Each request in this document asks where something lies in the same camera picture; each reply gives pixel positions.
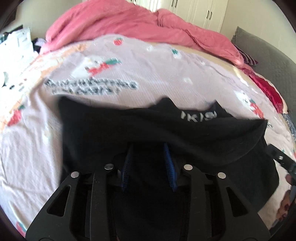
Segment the person's right hand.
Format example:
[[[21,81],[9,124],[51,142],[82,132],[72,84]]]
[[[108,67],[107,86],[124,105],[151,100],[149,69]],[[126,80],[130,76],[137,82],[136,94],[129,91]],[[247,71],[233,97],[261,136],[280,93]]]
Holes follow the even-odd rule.
[[[287,183],[291,186],[289,190],[286,191],[281,203],[280,203],[280,207],[276,213],[276,220],[281,223],[283,222],[287,215],[288,215],[288,211],[289,208],[292,204],[292,201],[290,200],[290,196],[291,196],[291,191],[292,191],[292,185],[295,183],[294,179],[292,178],[292,176],[290,174],[287,174],[285,177],[285,180],[287,181]]]

